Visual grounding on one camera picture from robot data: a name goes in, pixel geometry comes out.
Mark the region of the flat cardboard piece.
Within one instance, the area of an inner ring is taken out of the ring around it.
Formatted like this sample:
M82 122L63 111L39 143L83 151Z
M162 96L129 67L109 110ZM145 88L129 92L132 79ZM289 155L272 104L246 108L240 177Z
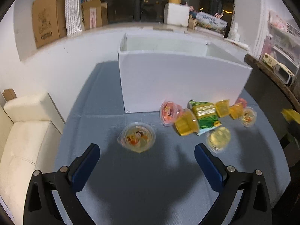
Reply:
M17 98L13 88L3 90L2 95L3 95L6 102Z

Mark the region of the clear jelly cup cartoon lid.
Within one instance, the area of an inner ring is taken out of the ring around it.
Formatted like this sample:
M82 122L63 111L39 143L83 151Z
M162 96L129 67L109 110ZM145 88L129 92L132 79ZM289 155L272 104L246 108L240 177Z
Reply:
M153 147L155 140L154 129L142 122L128 124L117 138L121 146L135 153L148 151Z

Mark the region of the yellow snack packet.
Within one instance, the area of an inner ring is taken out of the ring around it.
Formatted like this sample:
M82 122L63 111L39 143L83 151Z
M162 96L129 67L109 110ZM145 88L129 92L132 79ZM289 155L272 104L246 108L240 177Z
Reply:
M299 112L292 110L292 109L283 109L281 111L284 119L287 123L292 124L295 123L296 125L300 125L300 114Z

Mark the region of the white storage box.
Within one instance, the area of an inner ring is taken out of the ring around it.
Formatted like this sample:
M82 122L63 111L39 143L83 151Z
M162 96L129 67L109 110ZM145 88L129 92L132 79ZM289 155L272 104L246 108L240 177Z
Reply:
M233 104L252 71L214 43L182 34L125 34L118 64L127 113L158 111L164 101Z

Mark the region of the pink jelly cup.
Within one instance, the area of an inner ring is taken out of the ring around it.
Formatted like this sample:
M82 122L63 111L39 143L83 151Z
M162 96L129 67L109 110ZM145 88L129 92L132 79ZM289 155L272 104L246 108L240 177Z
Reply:
M235 104L240 104L243 108L246 108L248 106L248 102L242 97L238 98Z
M160 119L164 126L173 125L176 120L182 115L183 108L172 102L165 100L160 107Z

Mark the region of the white foam box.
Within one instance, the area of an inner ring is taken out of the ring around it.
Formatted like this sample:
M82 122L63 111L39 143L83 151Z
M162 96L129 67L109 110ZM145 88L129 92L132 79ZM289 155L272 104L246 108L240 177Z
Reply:
M167 3L164 7L163 22L168 25L188 27L190 7Z

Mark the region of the square yellow jelly cup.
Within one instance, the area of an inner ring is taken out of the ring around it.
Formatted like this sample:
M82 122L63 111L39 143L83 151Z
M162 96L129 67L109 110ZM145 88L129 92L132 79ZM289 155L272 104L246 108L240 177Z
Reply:
M214 103L214 107L219 117L222 118L229 115L229 108L230 108L229 103L230 100L221 100Z
M232 119L238 119L243 114L243 104L238 103L229 108L229 114Z

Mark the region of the white dotted paper bag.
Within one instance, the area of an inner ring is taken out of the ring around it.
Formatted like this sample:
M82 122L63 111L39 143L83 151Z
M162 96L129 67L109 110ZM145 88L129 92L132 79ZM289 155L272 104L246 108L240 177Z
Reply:
M68 37L83 32L80 0L65 0L65 17Z

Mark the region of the large cardboard box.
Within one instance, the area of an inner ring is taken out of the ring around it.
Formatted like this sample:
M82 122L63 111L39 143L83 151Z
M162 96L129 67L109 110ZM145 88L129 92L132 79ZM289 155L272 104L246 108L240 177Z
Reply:
M37 48L65 37L65 0L35 0L32 23Z

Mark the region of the small cardboard box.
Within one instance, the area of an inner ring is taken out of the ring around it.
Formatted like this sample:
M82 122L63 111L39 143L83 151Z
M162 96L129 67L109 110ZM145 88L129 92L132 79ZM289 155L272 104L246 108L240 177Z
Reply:
M108 24L107 3L90 0L82 4L84 29L90 30Z

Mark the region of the small green garlic pea packet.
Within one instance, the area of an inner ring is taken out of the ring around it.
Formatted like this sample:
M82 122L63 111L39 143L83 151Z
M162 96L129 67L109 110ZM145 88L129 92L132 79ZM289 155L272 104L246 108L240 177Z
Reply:
M190 100L188 102L188 108L193 112L198 121L198 136L222 125L213 103Z

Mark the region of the blue table mat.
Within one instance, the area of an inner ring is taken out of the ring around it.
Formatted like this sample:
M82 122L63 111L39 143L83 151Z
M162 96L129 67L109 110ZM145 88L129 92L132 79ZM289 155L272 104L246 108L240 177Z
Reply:
M271 206L291 177L280 142L263 111L243 89L241 97L257 112L253 126L222 118L231 140L214 154L242 172L260 169ZM156 134L151 149L135 153L117 137L134 122L150 125ZM119 63L97 64L82 88L64 127L54 171L69 166L95 143L101 156L77 196L96 224L199 224L218 196L195 160L194 148L206 135L179 136L165 127L158 112L126 114Z

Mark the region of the pale yellow jelly cup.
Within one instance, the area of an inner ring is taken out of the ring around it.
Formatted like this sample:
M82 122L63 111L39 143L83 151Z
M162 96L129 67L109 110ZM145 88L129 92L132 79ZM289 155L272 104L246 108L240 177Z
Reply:
M230 130L226 127L218 127L207 134L206 144L211 151L218 153L225 150L230 140Z

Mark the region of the white digital clock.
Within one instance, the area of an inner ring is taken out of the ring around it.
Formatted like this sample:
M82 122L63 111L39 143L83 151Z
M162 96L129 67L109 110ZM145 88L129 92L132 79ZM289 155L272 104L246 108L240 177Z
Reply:
M294 73L281 63L274 67L274 73L287 86L290 86L295 78Z

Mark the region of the printed flat gift box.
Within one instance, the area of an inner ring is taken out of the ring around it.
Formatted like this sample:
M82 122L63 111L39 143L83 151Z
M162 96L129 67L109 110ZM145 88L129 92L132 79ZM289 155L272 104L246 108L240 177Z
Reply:
M225 35L226 21L204 12L197 13L196 20L197 26Z

